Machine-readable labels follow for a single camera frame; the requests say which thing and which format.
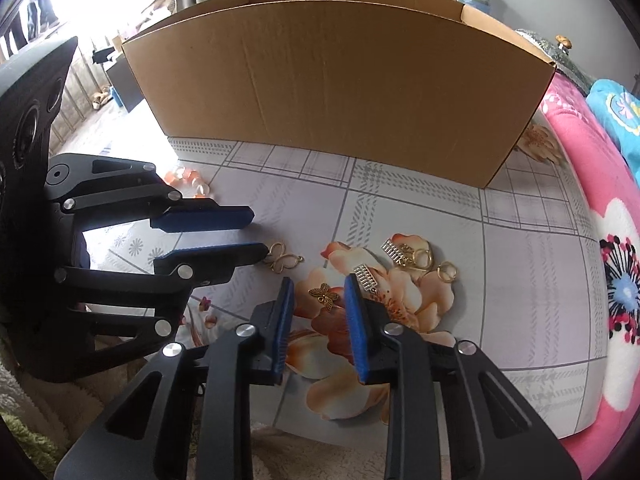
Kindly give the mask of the gold butterfly outline pendant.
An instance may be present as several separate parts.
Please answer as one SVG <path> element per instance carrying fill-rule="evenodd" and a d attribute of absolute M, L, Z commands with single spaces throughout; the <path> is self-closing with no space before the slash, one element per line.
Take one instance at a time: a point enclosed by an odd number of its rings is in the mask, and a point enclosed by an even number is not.
<path fill-rule="evenodd" d="M 271 272 L 281 274 L 293 270 L 305 261 L 302 255 L 296 255 L 286 249 L 283 242 L 274 242 L 269 246 L 266 258 L 262 260 Z"/>

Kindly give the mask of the small gold butterfly charm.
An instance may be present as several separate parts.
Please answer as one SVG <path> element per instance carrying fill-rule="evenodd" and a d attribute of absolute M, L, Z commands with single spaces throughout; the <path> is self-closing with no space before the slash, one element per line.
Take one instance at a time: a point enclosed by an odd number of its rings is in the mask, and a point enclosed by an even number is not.
<path fill-rule="evenodd" d="M 331 311 L 341 299 L 340 295 L 334 292 L 326 283 L 321 283 L 318 287 L 309 289 L 308 294 L 329 311 Z"/>

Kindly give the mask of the silver rhinestone bar earring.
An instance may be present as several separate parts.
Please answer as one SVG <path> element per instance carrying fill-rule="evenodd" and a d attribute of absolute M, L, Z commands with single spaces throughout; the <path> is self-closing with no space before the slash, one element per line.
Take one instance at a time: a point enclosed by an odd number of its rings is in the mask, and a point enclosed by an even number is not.
<path fill-rule="evenodd" d="M 378 280 L 366 264 L 358 264 L 352 273 L 355 274 L 360 288 L 369 295 L 378 292 Z"/>

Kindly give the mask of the dark grey cabinet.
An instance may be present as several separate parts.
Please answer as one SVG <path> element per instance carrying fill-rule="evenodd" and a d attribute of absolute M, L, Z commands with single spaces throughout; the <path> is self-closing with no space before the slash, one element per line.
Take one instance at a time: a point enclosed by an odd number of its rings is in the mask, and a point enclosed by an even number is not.
<path fill-rule="evenodd" d="M 126 56 L 123 53 L 114 55 L 111 61 L 105 63 L 105 71 L 122 106 L 127 113 L 132 112 L 143 101 L 144 96 Z"/>

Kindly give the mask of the green fuzzy sleeve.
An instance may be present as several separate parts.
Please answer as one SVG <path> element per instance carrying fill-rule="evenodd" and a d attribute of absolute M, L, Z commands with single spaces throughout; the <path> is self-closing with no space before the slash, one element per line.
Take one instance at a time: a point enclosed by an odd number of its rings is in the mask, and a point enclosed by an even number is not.
<path fill-rule="evenodd" d="M 1 418 L 40 474 L 52 479 L 68 448 L 68 431 L 47 403 L 33 398 L 16 377 L 15 361 L 1 345 Z"/>

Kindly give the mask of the brown cardboard box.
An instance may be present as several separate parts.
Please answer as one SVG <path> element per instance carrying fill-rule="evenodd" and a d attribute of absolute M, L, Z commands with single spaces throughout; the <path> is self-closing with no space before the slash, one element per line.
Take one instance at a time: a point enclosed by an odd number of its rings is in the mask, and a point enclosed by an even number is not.
<path fill-rule="evenodd" d="M 124 45 L 166 136 L 302 148 L 484 188 L 551 58 L 454 0 L 208 0 Z"/>

